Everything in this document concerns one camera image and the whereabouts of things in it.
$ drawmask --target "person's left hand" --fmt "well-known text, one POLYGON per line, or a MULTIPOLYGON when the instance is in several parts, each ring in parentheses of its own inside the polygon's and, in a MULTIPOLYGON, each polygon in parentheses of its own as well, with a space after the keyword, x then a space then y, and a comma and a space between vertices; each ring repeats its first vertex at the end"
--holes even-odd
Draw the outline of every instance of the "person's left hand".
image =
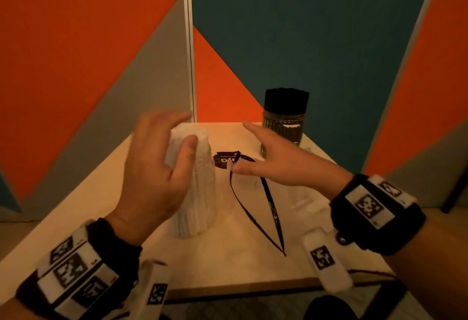
POLYGON ((140 116, 125 162, 122 194, 106 220, 120 239, 141 245, 182 204, 190 186, 198 139, 185 138, 176 166, 164 163, 170 131, 192 116, 160 111, 140 116))

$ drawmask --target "black pants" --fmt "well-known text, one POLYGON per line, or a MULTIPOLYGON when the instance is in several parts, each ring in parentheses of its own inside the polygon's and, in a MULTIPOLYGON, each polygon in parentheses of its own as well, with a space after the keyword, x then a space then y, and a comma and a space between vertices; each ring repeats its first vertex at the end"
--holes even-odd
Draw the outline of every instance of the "black pants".
POLYGON ((358 320, 351 307, 338 297, 324 295, 312 300, 304 315, 304 320, 358 320))

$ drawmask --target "black wristband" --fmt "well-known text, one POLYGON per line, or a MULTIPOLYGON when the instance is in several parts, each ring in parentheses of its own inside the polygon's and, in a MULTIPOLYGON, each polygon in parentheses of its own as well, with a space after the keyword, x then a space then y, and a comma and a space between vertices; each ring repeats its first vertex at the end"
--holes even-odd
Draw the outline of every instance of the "black wristband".
MULTIPOLYGON (((393 186, 391 188, 404 193, 393 186)), ((426 220, 416 203, 399 203, 369 181, 366 175, 354 176, 331 201, 330 207, 333 225, 340 235, 354 241, 363 250, 369 249, 382 255, 395 254, 418 233, 426 220), (362 187, 366 194, 360 200, 351 202, 347 199, 350 193, 362 187)))
POLYGON ((59 260, 55 260, 55 263, 51 265, 48 271, 45 273, 41 272, 41 277, 39 277, 38 270, 36 270, 18 287, 16 298, 36 315, 51 320, 66 320, 70 318, 102 319, 112 309, 118 307, 130 294, 132 287, 137 281, 139 255, 142 248, 140 246, 129 245, 119 239, 115 235, 111 225, 102 218, 89 224, 86 230, 88 234, 87 242, 81 240, 82 242, 73 244, 73 236, 69 237, 61 245, 54 248, 50 252, 50 255, 55 255, 57 250, 61 246, 67 245, 67 243, 71 245, 71 251, 64 253, 59 260), (70 282, 70 286, 64 286, 62 284, 63 279, 59 279, 61 273, 57 272, 57 269, 65 264, 73 265, 68 263, 72 258, 74 258, 75 266, 81 264, 81 267, 86 267, 81 259, 76 261, 76 257, 79 258, 78 253, 85 248, 85 244, 87 243, 89 243, 87 247, 90 248, 91 246, 94 255, 97 254, 101 260, 87 267, 86 273, 80 274, 79 278, 70 282), (103 282, 99 278, 99 271, 104 270, 102 267, 108 270, 108 275, 109 272, 115 275, 114 280, 108 279, 110 283, 103 282), (44 288, 41 288, 38 283, 43 277, 57 277, 58 282, 63 286, 60 296, 53 300, 52 304, 48 301, 47 292, 44 293, 44 288), (65 316, 63 311, 62 314, 58 313, 57 307, 66 301, 77 303, 81 306, 84 314, 69 317, 65 316))

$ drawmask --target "table top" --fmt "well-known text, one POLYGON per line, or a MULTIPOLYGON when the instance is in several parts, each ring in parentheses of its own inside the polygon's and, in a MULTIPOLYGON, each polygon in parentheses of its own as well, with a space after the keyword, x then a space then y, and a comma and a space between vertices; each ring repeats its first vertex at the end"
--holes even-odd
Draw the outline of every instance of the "table top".
MULTIPOLYGON (((259 142, 240 123, 197 124, 208 130, 213 154, 239 150, 261 159, 259 142)), ((84 221, 102 217, 114 208, 120 196, 129 144, 130 137, 0 262, 0 303, 14 295, 18 284, 34 271, 46 252, 84 221)), ((301 147, 330 159, 307 136, 303 136, 301 147)), ((228 171, 215 170, 218 211, 214 225, 195 238, 180 240, 170 235, 166 222, 143 244, 142 259, 159 259, 171 268, 168 300, 318 287, 320 282, 302 246, 304 232, 317 226, 329 232, 329 243, 346 268, 391 273, 380 255, 362 251, 354 244, 340 246, 336 243, 327 200, 321 194, 310 190, 313 203, 325 209, 307 219, 305 224, 291 208, 292 199, 301 193, 298 187, 268 181, 283 230, 287 255, 284 257, 238 204, 229 186, 228 171)), ((270 208, 258 182, 254 177, 233 177, 239 199, 278 243, 270 208)), ((353 275, 355 283, 388 279, 369 274, 353 275)))

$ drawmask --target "hand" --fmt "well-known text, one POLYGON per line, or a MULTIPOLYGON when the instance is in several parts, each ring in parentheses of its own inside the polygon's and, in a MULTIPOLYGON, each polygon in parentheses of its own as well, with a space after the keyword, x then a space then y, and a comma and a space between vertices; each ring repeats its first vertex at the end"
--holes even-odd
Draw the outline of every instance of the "hand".
POLYGON ((140 116, 125 162, 122 194, 106 217, 114 232, 141 245, 182 204, 190 186, 198 139, 185 138, 174 169, 164 163, 172 128, 192 116, 185 111, 160 111, 140 116))
POLYGON ((314 188, 333 199, 349 183, 352 174, 337 164, 307 152, 268 128, 250 122, 243 126, 265 145, 266 161, 239 160, 232 171, 266 177, 286 186, 314 188))

